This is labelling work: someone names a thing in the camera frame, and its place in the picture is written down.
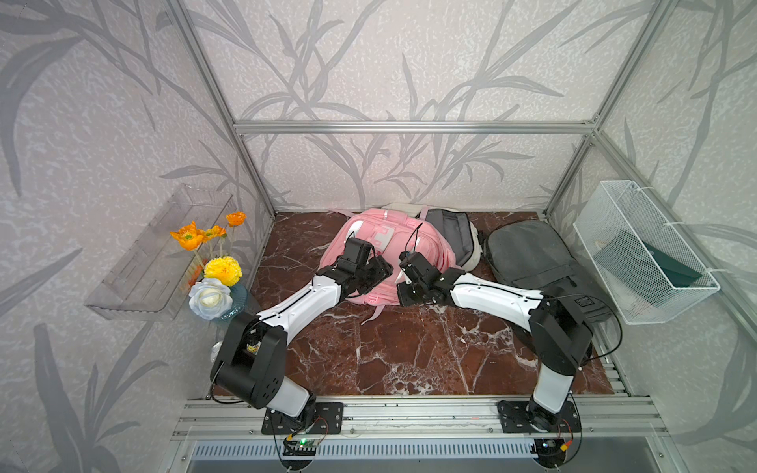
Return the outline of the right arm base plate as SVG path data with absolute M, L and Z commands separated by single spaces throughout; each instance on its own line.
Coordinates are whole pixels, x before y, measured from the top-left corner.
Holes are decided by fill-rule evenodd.
M 501 400 L 497 412 L 505 434 L 580 434 L 581 416 L 576 404 L 567 400 L 559 413 L 552 413 L 533 401 Z

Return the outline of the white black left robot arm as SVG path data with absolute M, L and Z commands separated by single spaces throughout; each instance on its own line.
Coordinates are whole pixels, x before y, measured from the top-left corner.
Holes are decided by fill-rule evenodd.
M 287 378 L 289 343 L 317 317 L 350 298 L 368 295 L 390 275 L 392 266 L 371 244 L 349 238 L 343 254 L 294 295 L 231 321 L 211 369 L 211 384 L 256 409 L 311 425 L 317 396 Z

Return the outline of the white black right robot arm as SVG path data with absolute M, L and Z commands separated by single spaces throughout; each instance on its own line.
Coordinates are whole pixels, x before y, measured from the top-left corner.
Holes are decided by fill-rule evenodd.
M 576 302 L 558 288 L 537 291 L 486 281 L 459 268 L 439 270 L 417 251 L 400 254 L 404 281 L 397 285 L 400 305 L 447 305 L 482 311 L 526 331 L 539 362 L 528 412 L 555 424 L 568 400 L 593 331 Z

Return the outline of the grey fabric backpack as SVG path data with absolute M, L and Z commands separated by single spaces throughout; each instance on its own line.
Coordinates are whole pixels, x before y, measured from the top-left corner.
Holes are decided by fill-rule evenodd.
M 612 317 L 607 307 L 609 296 L 546 223 L 522 221 L 498 228 L 482 248 L 497 282 L 529 290 L 555 286 L 585 305 L 588 322 L 605 322 Z

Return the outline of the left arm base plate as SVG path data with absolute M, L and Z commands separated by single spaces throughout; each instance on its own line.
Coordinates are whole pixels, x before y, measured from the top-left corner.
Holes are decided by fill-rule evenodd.
M 300 433 L 337 435 L 341 433 L 343 420 L 344 404 L 341 402 L 317 401 L 307 405 L 298 417 L 291 417 L 267 408 L 261 433 L 277 437 Z

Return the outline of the pink backpack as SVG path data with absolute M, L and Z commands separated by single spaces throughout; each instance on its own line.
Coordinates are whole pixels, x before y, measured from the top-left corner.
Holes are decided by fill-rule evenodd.
M 361 214 L 351 214 L 333 241 L 325 250 L 319 265 L 333 264 L 344 252 L 345 242 L 350 237 L 369 242 L 379 256 L 392 266 L 392 275 L 364 296 L 352 300 L 356 305 L 371 305 L 377 318 L 388 305 L 398 305 L 396 285 L 405 281 L 399 268 L 400 254 L 415 250 L 441 272 L 457 265 L 455 252 L 445 237 L 423 219 L 408 216 L 399 210 L 370 209 Z

